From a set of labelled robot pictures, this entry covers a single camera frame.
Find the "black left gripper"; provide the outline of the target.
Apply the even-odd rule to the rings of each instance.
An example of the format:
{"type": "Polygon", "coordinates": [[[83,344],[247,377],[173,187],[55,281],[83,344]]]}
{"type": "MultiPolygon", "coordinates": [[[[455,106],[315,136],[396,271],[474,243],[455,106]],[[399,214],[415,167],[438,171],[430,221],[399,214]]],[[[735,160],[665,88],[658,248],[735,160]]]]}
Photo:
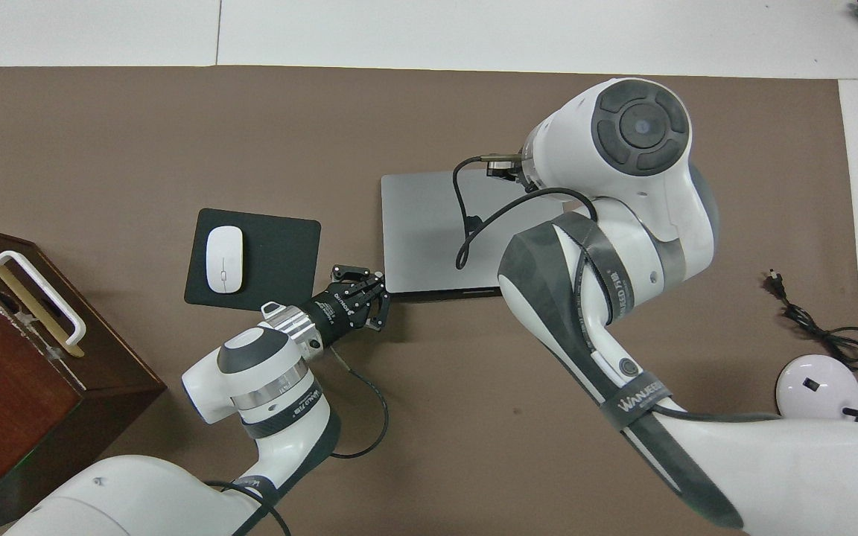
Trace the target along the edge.
{"type": "Polygon", "coordinates": [[[381,331],[388,322],[390,295],[384,275],[361,266],[336,264],[331,284],[308,301],[308,316],[325,348],[352,330],[366,325],[381,331]],[[368,291],[353,294],[351,291],[368,291]]]}

